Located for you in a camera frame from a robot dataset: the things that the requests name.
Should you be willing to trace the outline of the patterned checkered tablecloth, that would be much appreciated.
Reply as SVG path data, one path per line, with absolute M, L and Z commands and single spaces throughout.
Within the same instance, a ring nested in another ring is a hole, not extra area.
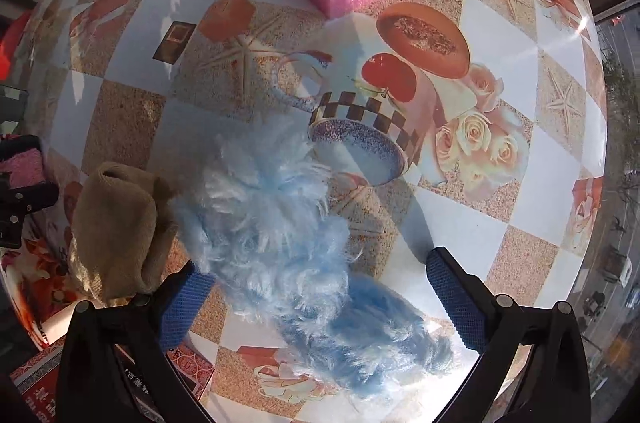
M 416 252 L 443 245 L 496 294 L 565 301 L 602 201 L 606 98 L 589 0 L 28 0 L 8 79 L 55 206 L 1 278 L 40 349 L 79 299 L 65 270 L 78 195 L 102 164 L 174 186 L 217 139 L 290 120 L 334 170 L 354 269 L 454 333 Z

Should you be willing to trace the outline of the red patterned tissue box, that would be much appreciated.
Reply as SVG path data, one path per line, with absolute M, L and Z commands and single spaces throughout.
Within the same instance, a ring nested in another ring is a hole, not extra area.
M 65 337 L 62 336 L 9 375 L 26 405 L 41 422 L 56 421 L 54 395 L 64 341 Z M 142 414 L 150 422 L 163 422 L 152 402 L 149 390 L 142 382 L 134 358 L 119 345 L 115 346 L 115 353 Z M 213 363 L 186 344 L 168 351 L 166 356 L 195 399 L 202 401 L 213 380 Z

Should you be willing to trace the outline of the beige knitted hat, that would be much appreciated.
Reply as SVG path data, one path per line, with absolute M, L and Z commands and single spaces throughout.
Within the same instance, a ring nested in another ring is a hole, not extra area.
M 169 184 L 105 162 L 86 180 L 72 221 L 68 265 L 85 294 L 113 306 L 160 286 L 177 224 Z

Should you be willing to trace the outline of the light blue fluffy plush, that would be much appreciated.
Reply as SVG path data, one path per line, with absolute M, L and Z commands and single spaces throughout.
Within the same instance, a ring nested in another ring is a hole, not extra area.
M 235 126 L 170 203 L 179 239 L 237 315 L 280 334 L 299 373 L 371 398 L 447 372 L 450 340 L 350 268 L 348 222 L 329 210 L 330 178 L 294 120 Z

